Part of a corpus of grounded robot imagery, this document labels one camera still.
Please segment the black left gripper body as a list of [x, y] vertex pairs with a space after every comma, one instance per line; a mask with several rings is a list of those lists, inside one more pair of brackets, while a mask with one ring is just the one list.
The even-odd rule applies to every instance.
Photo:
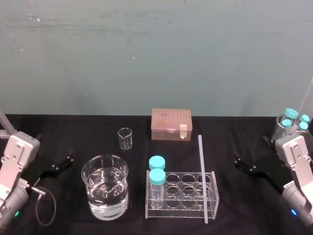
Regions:
[[27, 188], [36, 186], [43, 178], [56, 178], [56, 162], [42, 153], [37, 153], [35, 159], [23, 170], [23, 179]]

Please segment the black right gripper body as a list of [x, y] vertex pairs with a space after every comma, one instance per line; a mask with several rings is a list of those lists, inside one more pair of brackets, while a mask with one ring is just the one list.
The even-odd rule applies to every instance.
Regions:
[[279, 159], [276, 152], [269, 152], [255, 161], [256, 174], [266, 179], [279, 193], [285, 190], [285, 185], [293, 180], [289, 169]]

